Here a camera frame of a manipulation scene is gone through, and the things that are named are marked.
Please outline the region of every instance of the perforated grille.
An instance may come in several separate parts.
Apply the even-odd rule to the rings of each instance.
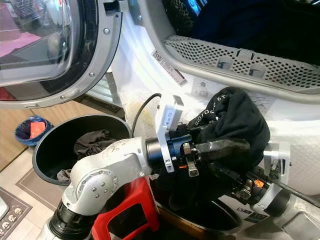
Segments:
[[[190,40],[192,38],[187,36],[171,36],[170,40]]]
[[[268,81],[306,89],[320,87],[320,71],[314,66],[306,67],[299,65],[299,62],[290,64],[263,57],[257,57],[255,62],[267,68],[264,79]]]
[[[184,59],[190,60],[197,64],[204,64],[207,66],[216,67],[219,57],[229,56],[232,58],[234,51],[227,49],[221,49],[211,47],[208,45],[194,42],[192,38],[190,40],[175,40],[175,37],[171,38],[171,41],[166,41],[166,44],[174,47],[175,50],[181,54]]]
[[[313,94],[320,93],[320,69],[317,66],[188,37],[171,36],[164,44],[187,63],[217,70],[226,69],[221,64],[224,62],[228,63],[229,71],[250,76],[250,80],[267,81],[269,85],[295,92],[319,89],[318,93],[313,91]]]

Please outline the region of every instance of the washing machine door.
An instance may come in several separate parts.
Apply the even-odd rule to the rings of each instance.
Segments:
[[[111,0],[0,2],[0,108],[42,108],[90,90],[117,50]]]

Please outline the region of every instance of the barcode label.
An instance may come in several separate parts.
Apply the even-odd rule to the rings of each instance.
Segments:
[[[154,50],[152,56],[160,63],[160,65],[166,70],[166,72],[175,80],[180,87],[183,87],[188,83],[185,77],[176,69],[174,69],[169,63],[167,63],[157,52]]]

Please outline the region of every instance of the tile floor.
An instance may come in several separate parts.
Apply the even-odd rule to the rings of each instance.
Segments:
[[[35,240],[46,220],[54,213],[15,185],[32,168],[32,154],[33,150],[27,149],[0,172],[0,186],[32,206],[7,240]]]

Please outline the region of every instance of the door glass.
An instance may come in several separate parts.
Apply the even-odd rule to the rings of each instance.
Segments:
[[[0,2],[0,101],[42,99],[73,85],[98,36],[97,2]]]
[[[68,0],[0,2],[0,86],[65,73],[76,45],[73,30]]]

